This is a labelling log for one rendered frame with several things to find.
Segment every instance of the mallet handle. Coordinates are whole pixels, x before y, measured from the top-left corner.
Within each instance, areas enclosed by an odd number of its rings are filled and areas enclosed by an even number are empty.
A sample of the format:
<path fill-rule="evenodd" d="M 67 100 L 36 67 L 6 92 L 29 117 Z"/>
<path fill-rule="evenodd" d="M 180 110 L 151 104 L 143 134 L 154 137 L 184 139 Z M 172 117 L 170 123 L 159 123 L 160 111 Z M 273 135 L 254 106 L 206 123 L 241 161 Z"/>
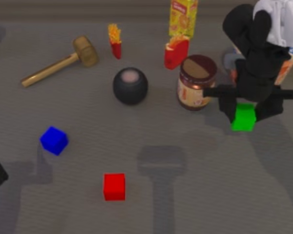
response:
<path fill-rule="evenodd" d="M 57 71 L 63 69 L 64 67 L 67 67 L 71 65 L 72 63 L 79 60 L 79 57 L 77 53 L 73 53 L 70 56 L 63 58 L 62 60 L 24 78 L 21 80 L 21 84 L 24 87 L 28 87 L 34 83 L 37 83 L 38 81 L 48 77 L 49 75 L 56 73 Z"/>

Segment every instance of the cube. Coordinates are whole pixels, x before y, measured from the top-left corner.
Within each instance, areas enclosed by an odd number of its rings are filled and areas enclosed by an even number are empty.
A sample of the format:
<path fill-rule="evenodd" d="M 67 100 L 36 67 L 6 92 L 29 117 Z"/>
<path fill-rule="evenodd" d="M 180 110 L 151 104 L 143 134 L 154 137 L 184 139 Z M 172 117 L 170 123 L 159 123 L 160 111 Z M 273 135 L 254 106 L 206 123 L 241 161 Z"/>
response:
<path fill-rule="evenodd" d="M 253 104 L 238 103 L 235 120 L 231 124 L 233 131 L 251 132 L 256 123 L 256 113 Z"/>
<path fill-rule="evenodd" d="M 68 145 L 68 139 L 65 132 L 51 126 L 40 138 L 43 148 L 56 156 Z"/>
<path fill-rule="evenodd" d="M 104 174 L 105 201 L 125 201 L 125 174 Z"/>

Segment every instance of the blue cube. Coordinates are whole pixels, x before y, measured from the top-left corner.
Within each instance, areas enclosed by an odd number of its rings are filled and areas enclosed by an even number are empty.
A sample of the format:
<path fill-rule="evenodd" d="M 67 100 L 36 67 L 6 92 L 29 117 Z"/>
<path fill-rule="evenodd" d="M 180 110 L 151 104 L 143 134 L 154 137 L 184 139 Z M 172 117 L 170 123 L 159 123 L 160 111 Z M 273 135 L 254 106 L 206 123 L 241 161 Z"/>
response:
<path fill-rule="evenodd" d="M 43 148 L 56 156 L 59 156 L 68 145 L 68 138 L 65 132 L 50 127 L 40 138 Z"/>

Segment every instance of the red object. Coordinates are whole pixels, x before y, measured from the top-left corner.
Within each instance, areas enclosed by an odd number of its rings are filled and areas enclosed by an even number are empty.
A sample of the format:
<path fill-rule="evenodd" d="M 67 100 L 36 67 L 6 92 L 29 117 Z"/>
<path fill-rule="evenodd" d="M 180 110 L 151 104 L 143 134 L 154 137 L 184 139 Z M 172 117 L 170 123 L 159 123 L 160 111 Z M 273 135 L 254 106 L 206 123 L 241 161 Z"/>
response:
<path fill-rule="evenodd" d="M 112 52 L 115 58 L 121 59 L 122 57 L 122 44 L 121 43 L 112 43 L 110 42 L 112 47 Z"/>
<path fill-rule="evenodd" d="M 177 44 L 173 50 L 165 49 L 165 67 L 174 70 L 182 61 L 188 57 L 189 40 L 184 40 Z"/>
<path fill-rule="evenodd" d="M 125 201 L 125 174 L 104 174 L 103 194 L 106 201 Z"/>

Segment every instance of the wooden mallet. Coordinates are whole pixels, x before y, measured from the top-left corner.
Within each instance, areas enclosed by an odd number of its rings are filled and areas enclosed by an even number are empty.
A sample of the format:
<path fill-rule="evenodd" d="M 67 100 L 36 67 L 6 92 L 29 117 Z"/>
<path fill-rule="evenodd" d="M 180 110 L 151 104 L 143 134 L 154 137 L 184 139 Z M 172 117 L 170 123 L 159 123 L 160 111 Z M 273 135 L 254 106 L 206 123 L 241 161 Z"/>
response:
<path fill-rule="evenodd" d="M 76 51 L 75 53 L 22 79 L 21 84 L 24 87 L 28 87 L 79 60 L 86 67 L 94 66 L 99 62 L 97 52 L 87 37 L 81 36 L 76 38 L 73 41 L 73 46 Z"/>

